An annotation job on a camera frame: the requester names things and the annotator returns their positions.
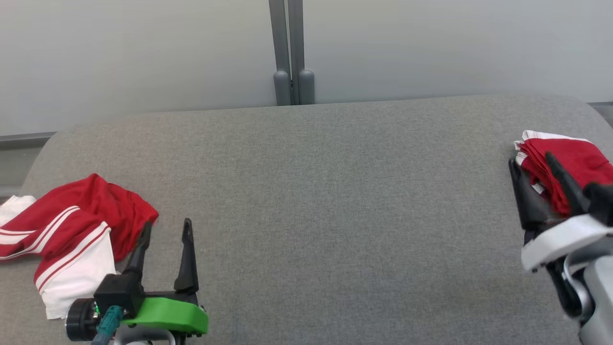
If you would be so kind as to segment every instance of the robotic arm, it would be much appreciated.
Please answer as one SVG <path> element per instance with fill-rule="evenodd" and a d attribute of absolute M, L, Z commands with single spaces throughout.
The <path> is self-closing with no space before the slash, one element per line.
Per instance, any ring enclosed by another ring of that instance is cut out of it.
<path fill-rule="evenodd" d="M 151 224 L 145 224 L 136 248 L 121 274 L 108 274 L 94 298 L 76 300 L 66 317 L 66 334 L 72 341 L 106 345 L 166 340 L 184 345 L 186 338 L 208 331 L 208 316 L 198 305 L 199 289 L 192 224 L 183 223 L 183 254 L 174 291 L 146 292 L 141 284 Z"/>
<path fill-rule="evenodd" d="M 613 185 L 577 182 L 548 153 L 547 163 L 571 208 L 556 216 L 531 186 L 530 176 L 509 161 L 524 233 L 526 271 L 545 268 L 566 315 L 579 324 L 583 345 L 613 341 Z"/>

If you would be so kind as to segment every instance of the gray upholstered surface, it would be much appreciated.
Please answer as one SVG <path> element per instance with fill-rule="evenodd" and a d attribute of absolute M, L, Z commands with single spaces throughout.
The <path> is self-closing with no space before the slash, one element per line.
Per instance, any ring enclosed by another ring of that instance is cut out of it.
<path fill-rule="evenodd" d="M 195 226 L 210 334 L 200 344 L 578 344 L 545 273 L 520 266 L 507 159 L 533 129 L 613 130 L 558 96 L 137 115 L 57 134 L 22 193 L 99 173 L 160 212 L 144 285 L 172 286 Z M 0 328 L 64 344 L 32 283 L 0 266 Z"/>

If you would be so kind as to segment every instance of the red cloth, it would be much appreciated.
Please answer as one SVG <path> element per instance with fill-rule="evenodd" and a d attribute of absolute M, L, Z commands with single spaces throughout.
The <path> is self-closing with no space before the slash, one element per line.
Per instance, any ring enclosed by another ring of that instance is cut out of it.
<path fill-rule="evenodd" d="M 53 189 L 3 225 L 0 236 L 20 239 L 0 245 L 0 260 L 23 254 L 41 255 L 43 259 L 34 276 L 36 281 L 52 264 L 68 253 L 75 255 L 75 249 L 78 254 L 81 248 L 83 252 L 110 227 L 113 257 L 117 262 L 134 248 L 145 222 L 154 222 L 157 218 L 158 212 L 138 194 L 92 174 Z"/>
<path fill-rule="evenodd" d="M 562 186 L 547 165 L 547 152 L 556 157 L 581 188 L 591 182 L 613 184 L 613 166 L 588 140 L 535 131 L 524 131 L 522 138 L 524 140 L 516 142 L 516 146 L 528 157 L 518 163 L 543 184 L 551 195 L 554 211 L 560 215 L 568 216 L 570 209 Z"/>

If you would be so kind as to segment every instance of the green plastic part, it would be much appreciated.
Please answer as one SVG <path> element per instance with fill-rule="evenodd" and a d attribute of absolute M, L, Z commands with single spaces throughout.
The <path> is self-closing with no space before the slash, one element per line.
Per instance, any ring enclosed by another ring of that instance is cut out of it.
<path fill-rule="evenodd" d="M 121 321 L 126 325 L 143 325 L 190 334 L 207 334 L 208 315 L 195 304 L 164 297 L 146 298 L 139 314 Z"/>

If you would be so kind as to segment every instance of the white wall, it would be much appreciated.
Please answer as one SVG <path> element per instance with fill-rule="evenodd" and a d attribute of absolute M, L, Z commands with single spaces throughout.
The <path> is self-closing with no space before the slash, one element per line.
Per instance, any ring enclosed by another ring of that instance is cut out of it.
<path fill-rule="evenodd" d="M 273 106 L 266 0 L 0 1 L 0 136 Z"/>
<path fill-rule="evenodd" d="M 305 0 L 317 103 L 496 92 L 613 101 L 610 0 Z"/>

